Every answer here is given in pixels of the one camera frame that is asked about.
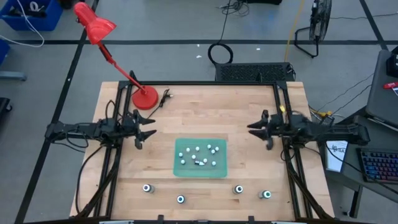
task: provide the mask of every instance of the lamp shade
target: lamp shade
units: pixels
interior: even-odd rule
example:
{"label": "lamp shade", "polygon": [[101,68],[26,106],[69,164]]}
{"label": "lamp shade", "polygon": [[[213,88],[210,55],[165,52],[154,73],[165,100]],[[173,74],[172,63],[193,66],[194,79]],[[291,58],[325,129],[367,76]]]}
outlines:
{"label": "lamp shade", "polygon": [[84,2],[75,4],[73,8],[79,22],[85,27],[91,44],[97,44],[116,28],[113,22],[98,17]]}

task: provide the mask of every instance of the robotic arm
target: robotic arm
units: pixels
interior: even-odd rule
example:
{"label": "robotic arm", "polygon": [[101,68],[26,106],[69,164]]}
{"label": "robotic arm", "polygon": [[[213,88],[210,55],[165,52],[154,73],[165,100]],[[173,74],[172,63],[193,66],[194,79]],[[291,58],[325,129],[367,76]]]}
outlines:
{"label": "robotic arm", "polygon": [[139,125],[151,124],[153,119],[143,118],[138,110],[128,113],[119,123],[114,118],[100,119],[97,123],[64,124],[60,121],[47,126],[45,138],[50,142],[64,139],[92,139],[102,145],[116,147],[121,138],[135,136],[135,146],[142,149],[142,142],[153,135],[156,130],[141,131]]}
{"label": "robotic arm", "polygon": [[288,136],[291,138],[292,146],[297,148],[303,148],[310,141],[345,140],[361,146],[370,141],[366,127],[356,123],[349,125],[317,124],[302,114],[292,114],[291,123],[284,123],[277,114],[271,115],[271,119],[268,119],[268,111],[264,110],[260,121],[248,125],[248,128],[252,128],[249,133],[263,141],[268,141],[268,150],[274,146],[272,136]]}

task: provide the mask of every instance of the red desk lamp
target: red desk lamp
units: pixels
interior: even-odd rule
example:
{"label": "red desk lamp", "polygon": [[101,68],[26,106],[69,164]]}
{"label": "red desk lamp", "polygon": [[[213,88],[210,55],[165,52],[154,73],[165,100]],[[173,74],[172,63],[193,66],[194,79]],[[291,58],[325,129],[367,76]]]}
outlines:
{"label": "red desk lamp", "polygon": [[132,95],[132,102],[134,105],[142,110],[149,110],[153,108],[159,97],[155,88],[151,86],[140,85],[131,76],[129,76],[117,63],[113,60],[112,55],[107,50],[101,40],[104,39],[108,34],[116,28],[116,24],[113,22],[98,17],[91,8],[83,2],[75,4],[74,8],[75,14],[77,15],[78,21],[85,27],[88,39],[91,44],[96,44],[99,46],[100,51],[105,56],[105,59],[114,65],[114,67],[119,70],[126,78],[128,78],[135,86],[140,90],[136,91]]}

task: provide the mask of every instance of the computer keyboard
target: computer keyboard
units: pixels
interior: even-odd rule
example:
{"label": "computer keyboard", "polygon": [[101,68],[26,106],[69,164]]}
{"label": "computer keyboard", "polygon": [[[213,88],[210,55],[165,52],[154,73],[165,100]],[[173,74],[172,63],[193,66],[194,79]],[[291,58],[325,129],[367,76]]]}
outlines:
{"label": "computer keyboard", "polygon": [[366,182],[398,184],[398,151],[392,149],[357,148],[359,163]]}

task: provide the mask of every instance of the concrete floor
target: concrete floor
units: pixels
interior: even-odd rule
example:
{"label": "concrete floor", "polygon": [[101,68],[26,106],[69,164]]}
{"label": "concrete floor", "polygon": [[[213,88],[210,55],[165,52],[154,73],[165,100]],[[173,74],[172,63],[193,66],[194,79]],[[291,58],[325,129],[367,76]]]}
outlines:
{"label": "concrete floor", "polygon": [[[224,15],[215,8],[227,0],[100,0],[99,16],[118,27],[107,40],[202,40],[218,39]],[[398,1],[366,0],[373,15],[398,11]],[[250,15],[229,16],[226,40],[287,40],[300,1],[284,0],[280,6],[251,4]],[[297,28],[309,24],[312,0],[305,7]],[[359,1],[334,0],[332,17],[365,16]],[[83,31],[73,11],[64,11],[57,28],[44,32],[46,40],[79,40]],[[376,24],[384,40],[397,40],[397,16],[377,17]],[[16,32],[0,21],[0,34],[15,40],[38,39],[31,32]],[[300,39],[307,40],[306,34]],[[331,20],[326,40],[377,40],[367,19]],[[26,82],[0,81],[0,96],[12,100],[14,110],[3,122],[0,132],[0,223],[12,223],[24,196],[32,169],[44,141],[46,125],[52,119],[65,77],[77,44],[44,45],[34,49],[12,45],[0,70],[25,72]],[[281,62],[285,44],[231,44],[234,62]],[[126,70],[133,69],[140,80],[214,80],[215,69],[207,59],[208,45],[108,45],[109,51]],[[305,48],[315,50],[311,45]],[[289,62],[304,82],[308,102],[321,107],[336,95],[374,71],[381,47],[375,45],[321,45],[320,56],[311,59],[290,47]],[[222,61],[226,52],[215,49]],[[60,120],[65,123],[91,121],[101,82],[122,80],[107,64],[97,47],[84,45],[76,67]],[[371,79],[344,97],[326,106],[336,110],[359,93]],[[339,111],[348,116],[365,105],[368,91]],[[67,218],[75,192],[76,177],[83,155],[63,146],[51,146],[25,222]],[[364,190],[359,217],[342,215],[351,206],[352,191],[328,182],[335,215],[343,220],[394,223],[398,205]]]}

